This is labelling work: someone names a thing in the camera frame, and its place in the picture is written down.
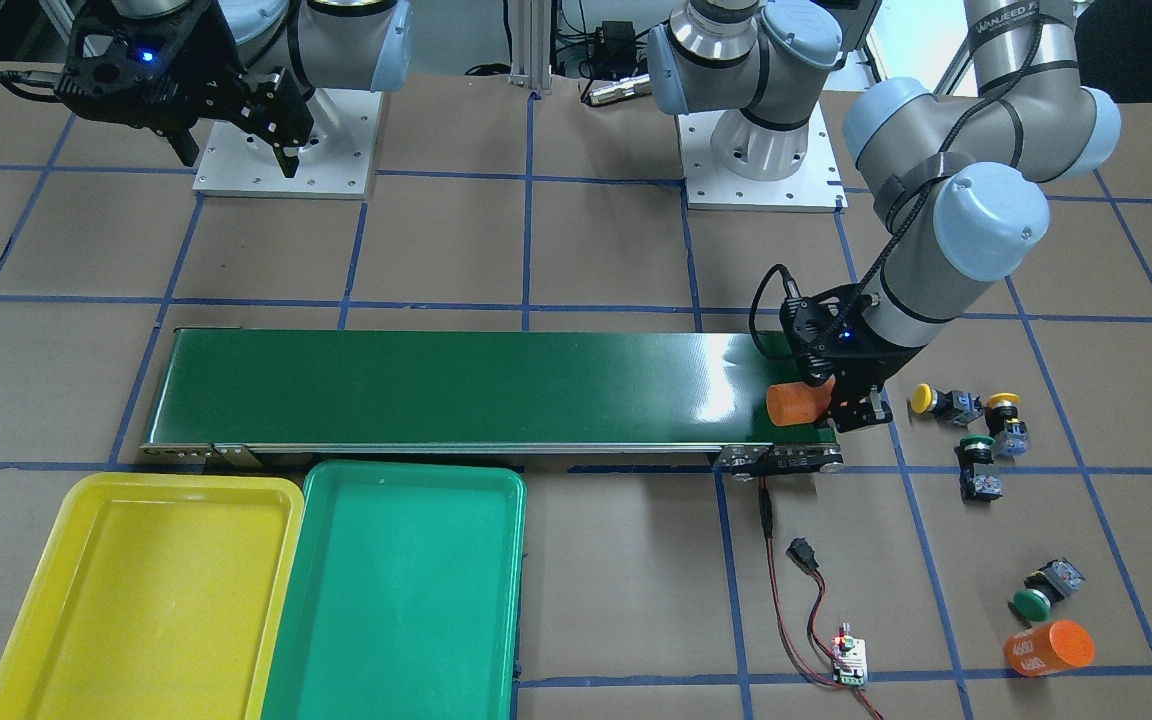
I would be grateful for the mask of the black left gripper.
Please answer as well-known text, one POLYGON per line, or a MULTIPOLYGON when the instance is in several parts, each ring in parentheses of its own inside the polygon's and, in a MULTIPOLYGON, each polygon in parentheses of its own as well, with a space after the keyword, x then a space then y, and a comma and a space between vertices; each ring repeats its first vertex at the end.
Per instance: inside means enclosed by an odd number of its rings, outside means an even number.
POLYGON ((788 361, 799 381, 819 388, 835 378, 831 419, 838 433, 890 424, 884 384, 914 361, 927 341, 892 341, 870 323, 869 310, 890 309, 859 285, 841 285, 814 296, 788 293, 780 324, 788 361))

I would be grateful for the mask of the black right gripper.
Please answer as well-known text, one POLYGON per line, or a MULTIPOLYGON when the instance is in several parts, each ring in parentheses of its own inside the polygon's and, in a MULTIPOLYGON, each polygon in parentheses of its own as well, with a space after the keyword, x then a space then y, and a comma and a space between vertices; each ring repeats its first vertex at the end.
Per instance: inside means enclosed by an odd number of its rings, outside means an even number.
POLYGON ((169 1, 132 13, 132 1, 88 1, 76 14, 54 94, 78 118, 162 132, 183 167, 200 149, 200 118, 227 119, 265 142, 285 179, 314 132, 305 90, 287 68, 244 68, 215 1, 169 1))

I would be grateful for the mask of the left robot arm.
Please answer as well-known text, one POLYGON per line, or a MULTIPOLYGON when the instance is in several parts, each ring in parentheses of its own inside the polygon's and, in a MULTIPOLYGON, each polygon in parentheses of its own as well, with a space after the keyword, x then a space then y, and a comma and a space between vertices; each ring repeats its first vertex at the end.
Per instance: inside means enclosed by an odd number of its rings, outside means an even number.
MULTIPOLYGON (((978 99, 884 79, 844 119, 844 141, 890 233, 855 285, 787 300, 782 361, 799 382, 772 386, 778 427, 890 420, 884 382, 1049 228, 1043 184, 1084 176, 1121 132, 1114 100, 1084 86, 1070 1, 968 1, 978 99)), ((669 115, 718 111, 719 162, 751 181, 799 169, 809 120, 846 58, 844 26, 814 1, 684 1, 649 29, 646 67, 669 115)))

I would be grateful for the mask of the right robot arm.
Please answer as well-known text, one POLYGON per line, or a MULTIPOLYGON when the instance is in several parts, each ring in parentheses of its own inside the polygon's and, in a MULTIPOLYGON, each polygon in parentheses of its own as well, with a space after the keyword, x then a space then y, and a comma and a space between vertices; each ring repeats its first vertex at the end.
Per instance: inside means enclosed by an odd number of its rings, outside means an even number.
POLYGON ((404 91, 410 1, 88 1, 50 99, 88 122, 154 132, 218 194, 236 160, 200 147, 209 119, 250 143, 247 195, 367 202, 348 331, 554 334, 735 325, 755 260, 841 256, 824 217, 696 211, 677 126, 658 109, 420 76, 404 91))

